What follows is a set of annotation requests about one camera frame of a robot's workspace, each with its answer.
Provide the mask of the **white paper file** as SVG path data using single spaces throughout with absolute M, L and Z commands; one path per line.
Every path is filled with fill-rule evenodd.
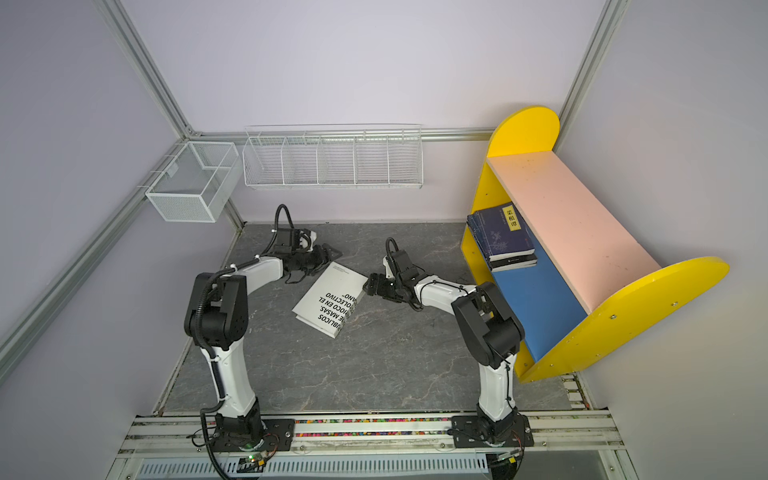
M 336 338 L 363 296 L 368 278 L 332 262 L 293 308 L 297 320 Z

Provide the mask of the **dark blue thin book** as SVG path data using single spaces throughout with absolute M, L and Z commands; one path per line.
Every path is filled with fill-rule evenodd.
M 486 260 L 499 261 L 535 252 L 529 228 L 512 202 L 477 210 L 467 224 Z

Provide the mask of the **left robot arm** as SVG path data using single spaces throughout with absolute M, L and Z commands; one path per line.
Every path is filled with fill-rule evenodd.
M 203 407 L 201 419 L 206 423 L 213 416 L 216 433 L 248 438 L 254 444 L 266 436 L 243 351 L 249 295 L 294 272 L 315 276 L 341 256 L 334 247 L 320 244 L 314 231 L 296 227 L 288 207 L 281 204 L 263 250 L 247 261 L 196 276 L 184 331 L 211 374 L 216 404 Z

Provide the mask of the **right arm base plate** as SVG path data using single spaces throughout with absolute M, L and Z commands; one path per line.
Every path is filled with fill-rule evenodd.
M 500 421 L 482 415 L 456 415 L 448 434 L 457 448 L 532 447 L 535 442 L 529 419 L 513 411 Z

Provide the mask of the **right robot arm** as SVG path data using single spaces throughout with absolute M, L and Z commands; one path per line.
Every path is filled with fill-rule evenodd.
M 480 372 L 475 431 L 468 437 L 490 445 L 522 442 L 526 419 L 514 400 L 513 377 L 525 330 L 500 289 L 492 282 L 465 285 L 428 274 L 392 237 L 385 241 L 383 266 L 383 273 L 370 274 L 364 284 L 367 295 L 415 311 L 436 308 L 457 321 Z

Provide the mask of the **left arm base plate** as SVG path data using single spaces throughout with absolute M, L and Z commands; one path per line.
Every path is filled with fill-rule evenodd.
M 217 427 L 210 440 L 214 453 L 252 451 L 288 451 L 294 438 L 295 420 L 288 417 L 266 418 L 256 427 Z

